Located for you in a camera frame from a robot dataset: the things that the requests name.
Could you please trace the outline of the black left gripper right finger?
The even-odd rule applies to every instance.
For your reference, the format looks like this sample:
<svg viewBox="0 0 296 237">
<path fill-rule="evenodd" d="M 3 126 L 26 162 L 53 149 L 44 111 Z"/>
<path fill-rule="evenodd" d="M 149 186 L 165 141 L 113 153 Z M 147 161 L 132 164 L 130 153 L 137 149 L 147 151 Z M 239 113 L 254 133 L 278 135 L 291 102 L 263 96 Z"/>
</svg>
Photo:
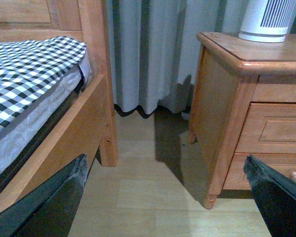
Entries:
<svg viewBox="0 0 296 237">
<path fill-rule="evenodd" d="M 253 155 L 243 167 L 262 218 L 273 237 L 296 237 L 296 182 Z"/>
</svg>

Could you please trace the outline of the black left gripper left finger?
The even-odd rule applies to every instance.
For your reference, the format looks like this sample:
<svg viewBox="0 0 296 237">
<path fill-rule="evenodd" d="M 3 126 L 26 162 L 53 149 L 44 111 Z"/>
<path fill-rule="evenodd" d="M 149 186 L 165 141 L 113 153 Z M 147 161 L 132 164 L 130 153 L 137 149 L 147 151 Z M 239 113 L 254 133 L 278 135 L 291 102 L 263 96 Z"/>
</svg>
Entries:
<svg viewBox="0 0 296 237">
<path fill-rule="evenodd" d="M 81 154 L 0 213 L 0 237 L 68 236 L 88 176 Z"/>
</svg>

